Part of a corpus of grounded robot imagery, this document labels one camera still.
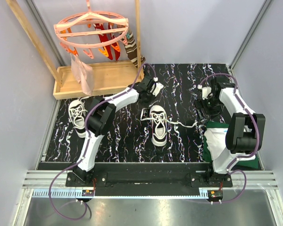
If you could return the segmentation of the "white shoelace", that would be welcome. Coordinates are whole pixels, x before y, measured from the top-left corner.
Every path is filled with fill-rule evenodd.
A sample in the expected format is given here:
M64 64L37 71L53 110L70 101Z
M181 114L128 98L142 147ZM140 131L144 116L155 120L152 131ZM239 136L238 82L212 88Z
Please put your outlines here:
M182 127L185 127L185 128L193 128L195 127L198 122L194 122L192 125L188 126L188 125L184 125L182 124L181 122L179 121L170 121L167 116L166 116L166 112L164 109L162 110L158 110L158 111L152 111L149 113L149 117L144 117L144 112L147 108L143 108L141 110L141 115L140 115L140 121L152 121L152 122L155 122L155 123L158 123L158 124L173 124L173 125L180 125Z

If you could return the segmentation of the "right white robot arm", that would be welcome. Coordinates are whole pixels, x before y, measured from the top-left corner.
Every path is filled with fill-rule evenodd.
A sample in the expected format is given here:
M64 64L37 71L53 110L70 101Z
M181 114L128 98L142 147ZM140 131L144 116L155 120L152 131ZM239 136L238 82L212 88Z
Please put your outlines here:
M195 100L198 117L213 119L227 110L231 116L227 128L208 128L204 133L211 163L204 176L209 186L217 186L231 174L240 161L256 158L263 141L266 118L254 112L240 96L236 83L219 82L210 76L210 86L198 85L202 97Z

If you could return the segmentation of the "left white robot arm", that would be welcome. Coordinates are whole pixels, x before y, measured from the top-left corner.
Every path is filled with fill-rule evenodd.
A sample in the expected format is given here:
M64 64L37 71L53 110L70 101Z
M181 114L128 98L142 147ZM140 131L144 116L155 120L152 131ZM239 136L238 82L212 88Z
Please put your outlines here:
M113 124L115 113L136 102L150 104L162 87L159 82L138 82L110 97L94 97L87 106L79 100L69 105L68 114L74 129L84 139L80 157L73 168L76 181L81 186L88 186L92 182L95 157L101 140Z

